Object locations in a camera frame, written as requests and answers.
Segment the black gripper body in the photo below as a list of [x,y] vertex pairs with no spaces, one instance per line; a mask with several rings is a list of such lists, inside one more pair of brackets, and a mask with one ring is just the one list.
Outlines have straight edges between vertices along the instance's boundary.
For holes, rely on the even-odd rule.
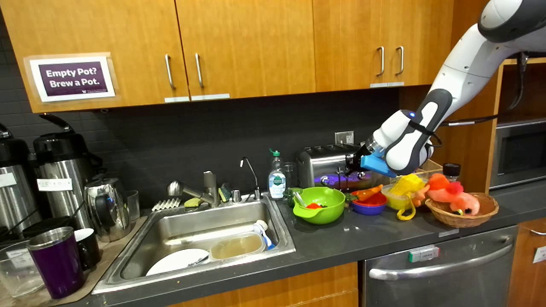
[[359,147],[346,158],[346,166],[351,171],[368,171],[373,166],[373,158],[366,147]]

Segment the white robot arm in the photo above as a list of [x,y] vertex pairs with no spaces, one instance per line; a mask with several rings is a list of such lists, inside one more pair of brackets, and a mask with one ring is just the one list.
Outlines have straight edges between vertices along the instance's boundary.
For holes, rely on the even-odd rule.
[[417,110],[392,113],[353,154],[349,168],[387,178],[411,175],[433,156],[436,129],[474,100],[508,57],[544,52],[546,0],[487,0]]

